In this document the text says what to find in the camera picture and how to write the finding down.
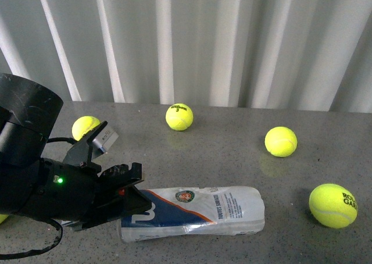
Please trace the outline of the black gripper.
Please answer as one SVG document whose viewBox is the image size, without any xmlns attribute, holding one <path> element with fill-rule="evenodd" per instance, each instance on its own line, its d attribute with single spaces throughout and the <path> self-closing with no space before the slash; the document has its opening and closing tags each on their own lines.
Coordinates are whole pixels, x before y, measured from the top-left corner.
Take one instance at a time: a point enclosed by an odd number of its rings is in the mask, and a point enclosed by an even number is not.
<svg viewBox="0 0 372 264">
<path fill-rule="evenodd" d="M 114 165 L 101 174 L 92 163 L 74 166 L 51 159 L 41 162 L 49 177 L 37 188 L 37 208 L 43 216 L 60 219 L 78 231 L 123 217 L 142 214 L 152 203 L 133 185 L 144 181 L 142 165 Z"/>
</svg>

